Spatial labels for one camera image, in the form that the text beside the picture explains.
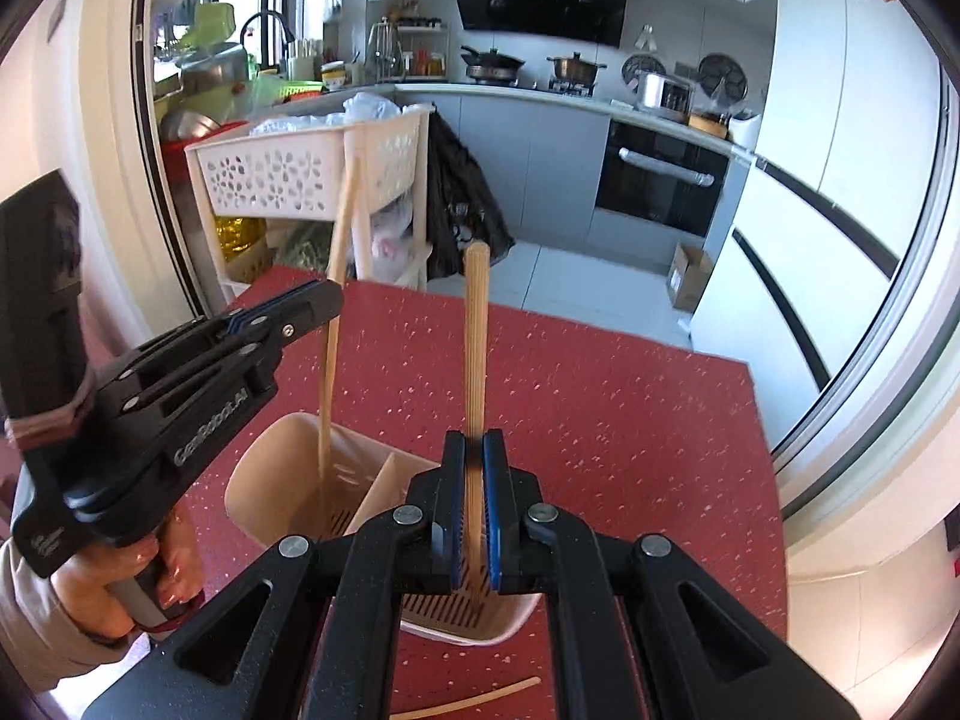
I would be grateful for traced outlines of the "left hand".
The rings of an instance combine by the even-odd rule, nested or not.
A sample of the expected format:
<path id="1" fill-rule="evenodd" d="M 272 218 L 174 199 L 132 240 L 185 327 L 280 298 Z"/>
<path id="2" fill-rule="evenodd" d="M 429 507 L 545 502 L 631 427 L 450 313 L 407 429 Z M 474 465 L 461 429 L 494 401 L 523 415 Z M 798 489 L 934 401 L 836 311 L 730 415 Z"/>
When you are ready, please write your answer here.
<path id="1" fill-rule="evenodd" d="M 194 520 L 183 500 L 172 507 L 156 535 L 125 548 L 89 543 L 52 574 L 50 585 L 83 632 L 121 639 L 135 629 L 135 622 L 110 587 L 133 580 L 156 556 L 166 566 L 156 583 L 161 608 L 194 600 L 203 590 L 203 567 Z"/>

